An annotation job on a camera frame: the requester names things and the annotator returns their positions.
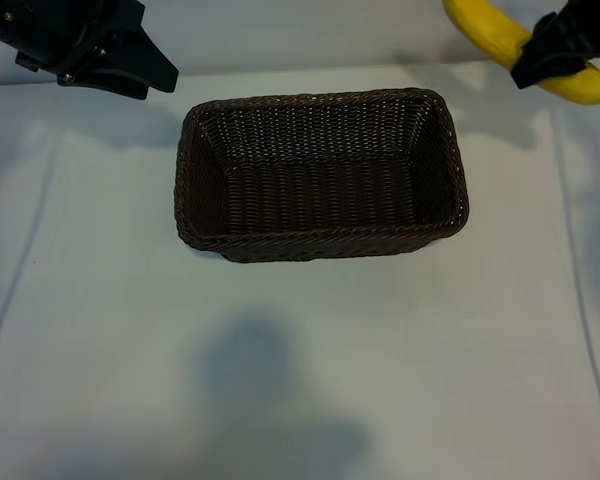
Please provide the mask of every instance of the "white table surface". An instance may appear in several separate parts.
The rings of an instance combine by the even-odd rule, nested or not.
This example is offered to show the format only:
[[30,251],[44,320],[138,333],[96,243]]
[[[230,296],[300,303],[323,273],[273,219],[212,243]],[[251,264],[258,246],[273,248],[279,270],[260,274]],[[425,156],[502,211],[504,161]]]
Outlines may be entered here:
[[[203,101],[427,86],[471,217],[397,257],[182,243]],[[600,479],[600,107],[489,64],[0,87],[0,479]]]

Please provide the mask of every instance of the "basket rim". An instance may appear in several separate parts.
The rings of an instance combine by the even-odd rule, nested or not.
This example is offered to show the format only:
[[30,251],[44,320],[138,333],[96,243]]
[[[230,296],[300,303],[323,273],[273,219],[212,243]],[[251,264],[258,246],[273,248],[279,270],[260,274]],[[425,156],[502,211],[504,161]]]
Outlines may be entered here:
[[[178,190],[184,185],[186,162],[190,161],[191,142],[188,141],[187,132],[191,132],[200,120],[200,117],[213,110],[241,110],[251,108],[274,108],[277,106],[344,106],[366,103],[370,100],[398,100],[413,98],[430,102],[438,114],[451,128],[446,141],[452,142],[448,165],[451,169],[453,179],[453,201],[455,208],[453,212],[443,221],[412,226],[382,227],[382,226],[360,226],[360,227],[337,227],[322,228],[314,230],[294,230],[286,232],[267,232],[257,234],[210,234],[203,235],[196,232],[189,224],[189,205],[187,202],[178,204]],[[178,147],[176,167],[176,221],[178,234],[187,244],[199,250],[208,250],[236,245],[240,249],[250,247],[262,247],[267,245],[294,244],[298,241],[311,240],[313,244],[341,244],[348,241],[364,240],[391,240],[391,239],[422,239],[430,238],[432,232],[442,232],[444,237],[452,236],[460,231],[467,223],[469,217],[469,201],[465,183],[464,168],[459,148],[457,147],[457,136],[453,128],[453,119],[447,108],[446,102],[437,92],[417,87],[379,89],[366,92],[346,93],[320,93],[320,94],[298,94],[298,95],[269,95],[261,97],[247,97],[230,100],[213,100],[205,102],[192,108],[187,114],[182,128],[182,138]]]

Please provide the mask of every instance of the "woven texture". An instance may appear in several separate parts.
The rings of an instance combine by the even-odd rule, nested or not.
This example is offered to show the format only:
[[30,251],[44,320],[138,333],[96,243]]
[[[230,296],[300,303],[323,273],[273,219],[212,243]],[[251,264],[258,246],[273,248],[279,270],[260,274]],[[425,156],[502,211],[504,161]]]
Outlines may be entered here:
[[469,214],[453,121],[420,89],[200,105],[175,209],[187,244],[243,263],[413,251]]

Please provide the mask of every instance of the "wicker basket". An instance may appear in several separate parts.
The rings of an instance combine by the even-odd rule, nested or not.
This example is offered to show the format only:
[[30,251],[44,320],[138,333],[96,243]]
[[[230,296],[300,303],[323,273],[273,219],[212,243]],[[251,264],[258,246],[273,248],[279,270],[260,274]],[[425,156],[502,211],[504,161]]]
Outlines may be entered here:
[[469,214],[451,116],[415,88],[199,105],[175,208],[182,240],[241,263],[410,252]]

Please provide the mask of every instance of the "yellow banana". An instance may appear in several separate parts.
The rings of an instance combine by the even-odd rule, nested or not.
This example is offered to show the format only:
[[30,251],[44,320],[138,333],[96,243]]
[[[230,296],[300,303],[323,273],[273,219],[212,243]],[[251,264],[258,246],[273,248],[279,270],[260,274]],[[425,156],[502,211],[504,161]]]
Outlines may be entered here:
[[[514,22],[488,0],[443,0],[455,26],[480,50],[511,70],[521,47],[531,32]],[[587,68],[569,77],[548,78],[540,87],[580,105],[600,103],[600,69],[587,62]]]

